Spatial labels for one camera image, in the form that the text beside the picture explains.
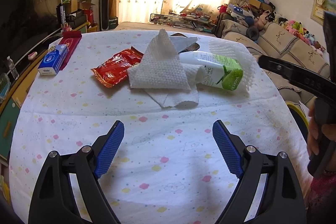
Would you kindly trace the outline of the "white foam fruit net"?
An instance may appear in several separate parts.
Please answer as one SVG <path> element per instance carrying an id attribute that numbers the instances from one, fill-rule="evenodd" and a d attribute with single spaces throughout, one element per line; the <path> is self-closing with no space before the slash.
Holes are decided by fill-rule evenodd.
<path id="1" fill-rule="evenodd" d="M 248 92 L 258 65 L 246 47 L 229 40 L 212 39 L 209 50 L 206 60 L 214 68 L 210 85 L 230 92 Z"/>

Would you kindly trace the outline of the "white paper towel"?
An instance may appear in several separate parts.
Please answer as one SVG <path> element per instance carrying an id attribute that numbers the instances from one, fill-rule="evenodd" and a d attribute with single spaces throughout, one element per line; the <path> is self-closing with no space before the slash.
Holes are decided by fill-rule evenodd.
<path id="1" fill-rule="evenodd" d="M 181 51 L 197 44 L 198 38 L 170 36 L 161 29 L 151 40 L 141 62 L 127 70 L 130 87 L 143 89 L 162 108 L 195 106 L 197 84 L 206 73 L 201 65 L 184 64 Z"/>

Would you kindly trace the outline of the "yellow rimmed trash bin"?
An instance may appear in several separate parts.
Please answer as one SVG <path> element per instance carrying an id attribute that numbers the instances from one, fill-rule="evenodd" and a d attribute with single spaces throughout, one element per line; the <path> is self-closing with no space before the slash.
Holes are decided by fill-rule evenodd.
<path id="1" fill-rule="evenodd" d="M 309 132 L 309 122 L 308 119 L 302 110 L 301 106 L 297 103 L 291 101 L 285 101 L 290 113 L 292 114 L 298 128 L 304 138 L 307 141 L 307 136 Z"/>

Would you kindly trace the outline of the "pile of plush toys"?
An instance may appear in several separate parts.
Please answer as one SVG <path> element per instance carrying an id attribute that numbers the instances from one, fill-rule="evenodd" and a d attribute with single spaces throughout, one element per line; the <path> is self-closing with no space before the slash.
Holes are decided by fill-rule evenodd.
<path id="1" fill-rule="evenodd" d="M 325 47 L 323 47 L 314 34 L 312 34 L 309 30 L 307 30 L 301 22 L 295 20 L 288 20 L 284 18 L 281 14 L 277 14 L 276 11 L 273 11 L 269 15 L 269 21 L 277 23 L 279 26 L 287 30 L 293 36 L 301 39 L 304 43 L 309 46 L 312 46 L 316 50 L 324 53 L 326 51 Z"/>

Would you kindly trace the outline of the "beige sofa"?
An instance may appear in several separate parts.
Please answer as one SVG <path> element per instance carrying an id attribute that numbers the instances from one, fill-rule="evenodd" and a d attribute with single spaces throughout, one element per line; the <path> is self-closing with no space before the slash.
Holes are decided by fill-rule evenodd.
<path id="1" fill-rule="evenodd" d="M 255 42 L 247 37 L 245 26 L 232 20 L 222 20 L 220 29 L 223 39 L 245 45 L 256 59 L 261 55 L 267 55 L 314 71 L 323 77 L 330 77 L 330 66 L 318 51 L 276 23 L 267 23 Z M 301 102 L 306 107 L 313 104 L 315 99 L 313 94 L 290 84 L 288 80 L 275 73 L 266 71 L 266 74 L 285 101 L 296 104 Z"/>

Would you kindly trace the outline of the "framed flower painting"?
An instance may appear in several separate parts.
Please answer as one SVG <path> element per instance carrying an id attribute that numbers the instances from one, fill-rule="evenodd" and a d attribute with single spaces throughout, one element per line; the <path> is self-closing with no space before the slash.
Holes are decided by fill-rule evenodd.
<path id="1" fill-rule="evenodd" d="M 314 0 L 310 18 L 320 25 L 323 25 L 324 13 L 335 14 L 336 0 Z"/>

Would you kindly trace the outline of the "yellow green tv cabinet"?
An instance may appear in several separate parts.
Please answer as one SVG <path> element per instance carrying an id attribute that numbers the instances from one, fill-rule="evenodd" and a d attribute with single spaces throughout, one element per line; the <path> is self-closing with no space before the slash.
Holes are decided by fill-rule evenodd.
<path id="1" fill-rule="evenodd" d="M 29 93 L 17 107 L 14 122 L 1 121 L 1 131 L 7 134 L 10 149 L 6 166 L 19 173 L 32 174 L 40 170 L 50 150 L 74 152 L 84 142 L 93 143 L 102 129 L 104 113 L 101 106 L 108 101 L 92 74 L 92 67 L 117 50 L 133 47 L 145 52 L 159 30 L 127 30 L 85 34 L 64 68 L 55 76 L 37 73 Z"/>

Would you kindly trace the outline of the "white dotted table cloth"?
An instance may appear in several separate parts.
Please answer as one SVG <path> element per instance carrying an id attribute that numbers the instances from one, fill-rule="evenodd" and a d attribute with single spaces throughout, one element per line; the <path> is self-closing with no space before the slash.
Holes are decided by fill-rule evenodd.
<path id="1" fill-rule="evenodd" d="M 74 153 L 117 120 L 124 123 L 125 136 L 100 185 L 122 223 L 216 221 L 238 182 L 213 139 L 216 120 L 262 153 L 285 151 L 302 191 L 309 190 L 306 143 L 260 68 L 246 93 L 198 86 L 197 105 L 168 109 L 128 83 L 106 89 L 96 81 L 94 67 L 129 47 L 144 52 L 156 34 L 85 34 L 64 70 L 35 78 L 19 113 L 9 161 L 11 202 L 23 221 L 49 152 Z"/>

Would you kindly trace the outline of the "green white drink carton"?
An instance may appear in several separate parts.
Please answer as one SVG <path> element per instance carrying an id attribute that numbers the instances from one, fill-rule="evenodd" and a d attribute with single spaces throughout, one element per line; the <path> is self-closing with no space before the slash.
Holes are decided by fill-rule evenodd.
<path id="1" fill-rule="evenodd" d="M 236 90 L 243 78 L 243 69 L 239 62 L 233 58 L 225 57 L 204 51 L 190 51 L 179 54 L 184 64 L 201 65 L 206 75 L 201 84 Z"/>

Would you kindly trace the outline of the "blue tissue pack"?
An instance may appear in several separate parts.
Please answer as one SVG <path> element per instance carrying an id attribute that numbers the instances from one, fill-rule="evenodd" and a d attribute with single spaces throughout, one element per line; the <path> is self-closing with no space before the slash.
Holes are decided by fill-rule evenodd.
<path id="1" fill-rule="evenodd" d="M 68 54 L 68 47 L 65 44 L 52 46 L 43 57 L 38 72 L 41 76 L 55 76 Z"/>

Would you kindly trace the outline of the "plastic water bottle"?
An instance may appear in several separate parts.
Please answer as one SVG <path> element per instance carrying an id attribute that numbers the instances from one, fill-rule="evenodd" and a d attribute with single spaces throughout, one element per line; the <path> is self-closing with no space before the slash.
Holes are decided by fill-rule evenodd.
<path id="1" fill-rule="evenodd" d="M 17 80 L 19 78 L 19 73 L 15 67 L 13 60 L 10 58 L 10 56 L 7 56 L 7 65 L 9 67 L 9 70 L 11 71 L 13 78 Z"/>

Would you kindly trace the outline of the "red snack wrapper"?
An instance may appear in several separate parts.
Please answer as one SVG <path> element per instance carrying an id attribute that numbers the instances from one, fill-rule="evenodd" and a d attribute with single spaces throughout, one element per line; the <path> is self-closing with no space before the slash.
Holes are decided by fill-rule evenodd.
<path id="1" fill-rule="evenodd" d="M 128 78 L 127 70 L 139 64 L 142 57 L 143 53 L 131 47 L 114 54 L 91 71 L 100 84 L 112 88 Z"/>

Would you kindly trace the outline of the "red flat box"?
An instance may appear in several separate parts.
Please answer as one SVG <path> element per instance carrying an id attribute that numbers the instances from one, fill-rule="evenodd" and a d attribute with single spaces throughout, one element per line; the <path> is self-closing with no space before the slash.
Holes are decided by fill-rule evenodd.
<path id="1" fill-rule="evenodd" d="M 72 54 L 76 50 L 77 45 L 79 44 L 82 38 L 82 34 L 80 31 L 67 31 L 63 32 L 63 38 L 60 40 L 61 45 L 65 45 L 68 48 L 68 53 L 60 67 L 62 71 L 68 64 Z"/>

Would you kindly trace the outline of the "floral floor mat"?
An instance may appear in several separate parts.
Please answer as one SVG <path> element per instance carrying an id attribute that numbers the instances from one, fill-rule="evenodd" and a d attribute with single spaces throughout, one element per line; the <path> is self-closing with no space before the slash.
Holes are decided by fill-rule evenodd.
<path id="1" fill-rule="evenodd" d="M 137 22 L 121 22 L 118 26 L 114 29 L 115 31 L 118 30 L 160 30 L 165 29 L 166 31 L 172 31 L 175 33 L 188 33 L 188 34 L 196 34 L 196 35 L 204 35 L 215 37 L 214 34 L 208 34 L 205 32 L 199 32 L 195 30 L 179 28 L 179 27 L 172 27 L 167 25 L 159 25 L 159 24 L 152 24 L 152 23 L 137 23 Z"/>

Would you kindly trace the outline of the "black tower fan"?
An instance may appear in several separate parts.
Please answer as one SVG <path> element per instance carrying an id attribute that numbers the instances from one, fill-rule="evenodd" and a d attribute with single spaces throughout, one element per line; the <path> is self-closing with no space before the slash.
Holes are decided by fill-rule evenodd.
<path id="1" fill-rule="evenodd" d="M 99 0 L 99 25 L 101 31 L 108 29 L 108 5 L 109 0 Z"/>

